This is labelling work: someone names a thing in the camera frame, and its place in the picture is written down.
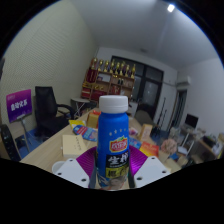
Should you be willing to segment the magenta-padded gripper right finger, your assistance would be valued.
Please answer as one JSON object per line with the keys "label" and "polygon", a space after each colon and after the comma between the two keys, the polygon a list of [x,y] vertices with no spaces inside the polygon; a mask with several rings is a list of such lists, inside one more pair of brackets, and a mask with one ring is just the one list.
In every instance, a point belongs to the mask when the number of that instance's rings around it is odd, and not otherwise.
{"label": "magenta-padded gripper right finger", "polygon": [[141,188],[170,174],[156,156],[147,157],[130,146],[128,183],[130,188]]}

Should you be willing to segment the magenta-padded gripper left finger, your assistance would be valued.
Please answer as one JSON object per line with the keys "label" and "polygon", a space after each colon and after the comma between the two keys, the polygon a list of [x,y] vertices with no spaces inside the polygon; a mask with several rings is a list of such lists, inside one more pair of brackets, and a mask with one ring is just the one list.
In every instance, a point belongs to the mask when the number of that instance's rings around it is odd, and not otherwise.
{"label": "magenta-padded gripper left finger", "polygon": [[96,148],[93,147],[77,158],[58,161],[54,164],[54,174],[83,188],[96,187]]}

